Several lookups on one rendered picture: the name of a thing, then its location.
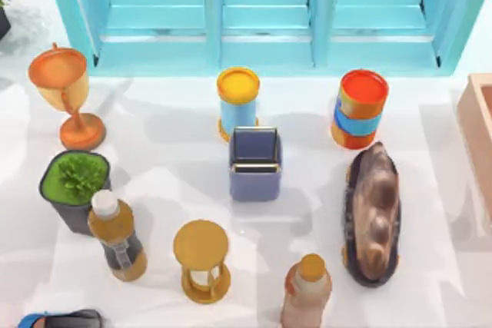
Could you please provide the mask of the blue-grey open box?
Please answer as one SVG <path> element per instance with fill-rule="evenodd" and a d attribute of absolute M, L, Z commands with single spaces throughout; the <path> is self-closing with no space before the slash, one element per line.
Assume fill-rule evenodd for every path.
<path fill-rule="evenodd" d="M 238 202 L 276 200 L 280 193 L 283 151 L 273 127 L 236 127 L 229 141 L 229 188 Z"/>

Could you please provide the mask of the blue can with yellow lid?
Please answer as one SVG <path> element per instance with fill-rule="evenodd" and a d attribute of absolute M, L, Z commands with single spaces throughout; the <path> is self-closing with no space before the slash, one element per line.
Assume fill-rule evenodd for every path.
<path fill-rule="evenodd" d="M 218 130 L 229 141 L 236 127 L 258 126 L 256 98 L 260 89 L 259 77 L 248 68 L 233 67 L 223 70 L 217 78 L 221 99 Z"/>

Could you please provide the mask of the orange and blue can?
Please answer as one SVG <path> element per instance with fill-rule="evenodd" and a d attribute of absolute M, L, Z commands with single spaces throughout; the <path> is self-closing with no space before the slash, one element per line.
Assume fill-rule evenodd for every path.
<path fill-rule="evenodd" d="M 351 150 L 369 146 L 381 121 L 388 92 L 388 83 L 374 71 L 356 69 L 346 73 L 334 106 L 334 141 Z"/>

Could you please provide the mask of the golden hourglass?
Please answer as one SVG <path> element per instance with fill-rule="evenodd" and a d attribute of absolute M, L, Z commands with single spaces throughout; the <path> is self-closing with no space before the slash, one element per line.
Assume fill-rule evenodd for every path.
<path fill-rule="evenodd" d="M 181 287 L 190 300 L 211 304 L 228 292 L 228 246 L 224 229 L 209 220 L 190 221 L 177 232 L 173 251 L 181 265 Z"/>

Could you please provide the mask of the light blue rack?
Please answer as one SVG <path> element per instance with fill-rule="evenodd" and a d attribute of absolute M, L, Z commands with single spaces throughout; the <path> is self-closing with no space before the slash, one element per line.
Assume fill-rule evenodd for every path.
<path fill-rule="evenodd" d="M 483 0 L 56 0 L 100 76 L 450 75 Z"/>

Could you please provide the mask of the brown bread loaf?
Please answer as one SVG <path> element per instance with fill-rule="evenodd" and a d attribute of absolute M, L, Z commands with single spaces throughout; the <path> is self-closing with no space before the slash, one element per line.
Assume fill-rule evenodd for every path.
<path fill-rule="evenodd" d="M 360 285 L 382 286 L 397 268 L 401 230 L 399 174 L 384 144 L 357 154 L 345 181 L 344 265 Z"/>

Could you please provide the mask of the amber bottle with white cap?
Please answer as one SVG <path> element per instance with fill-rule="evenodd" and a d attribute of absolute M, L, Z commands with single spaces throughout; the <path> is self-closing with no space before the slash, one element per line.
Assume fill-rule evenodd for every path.
<path fill-rule="evenodd" d="M 107 264 L 117 279 L 131 282 L 145 273 L 147 257 L 127 203 L 110 190 L 99 190 L 91 199 L 88 226 L 101 243 Z"/>

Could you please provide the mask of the pale bottle with orange cap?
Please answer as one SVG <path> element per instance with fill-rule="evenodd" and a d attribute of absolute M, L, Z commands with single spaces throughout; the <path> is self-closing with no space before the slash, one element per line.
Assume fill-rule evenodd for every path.
<path fill-rule="evenodd" d="M 302 257 L 285 277 L 281 328 L 320 328 L 331 291 L 324 259 L 316 253 Z"/>

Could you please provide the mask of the green plant in grey pot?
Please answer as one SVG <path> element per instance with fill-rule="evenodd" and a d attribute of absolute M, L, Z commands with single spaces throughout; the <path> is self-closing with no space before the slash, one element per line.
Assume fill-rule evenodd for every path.
<path fill-rule="evenodd" d="M 111 189 L 110 171 L 110 163 L 98 153 L 63 151 L 50 161 L 39 183 L 39 193 L 71 232 L 91 236 L 91 199 L 97 191 Z"/>

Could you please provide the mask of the orange trophy cup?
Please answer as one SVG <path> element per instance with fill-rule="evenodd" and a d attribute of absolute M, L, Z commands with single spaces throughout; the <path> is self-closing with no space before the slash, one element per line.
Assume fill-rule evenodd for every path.
<path fill-rule="evenodd" d="M 59 128 L 65 148 L 91 151 L 103 142 L 106 129 L 100 117 L 80 112 L 89 93 L 87 59 L 80 51 L 53 43 L 32 60 L 28 77 L 53 108 L 69 114 Z"/>

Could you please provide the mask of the salmon-coloured shallow box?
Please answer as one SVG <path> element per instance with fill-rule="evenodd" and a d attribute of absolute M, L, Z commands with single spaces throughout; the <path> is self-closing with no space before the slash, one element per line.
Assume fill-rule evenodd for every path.
<path fill-rule="evenodd" d="M 484 206 L 486 228 L 492 232 L 492 73 L 468 75 L 457 103 L 457 119 Z"/>

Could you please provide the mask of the dark pot with flowers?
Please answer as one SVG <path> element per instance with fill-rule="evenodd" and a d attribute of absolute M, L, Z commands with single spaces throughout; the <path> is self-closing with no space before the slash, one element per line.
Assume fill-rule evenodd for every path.
<path fill-rule="evenodd" d="M 0 41 L 11 29 L 11 23 L 5 12 L 5 7 L 9 5 L 11 1 L 12 0 L 0 0 Z"/>

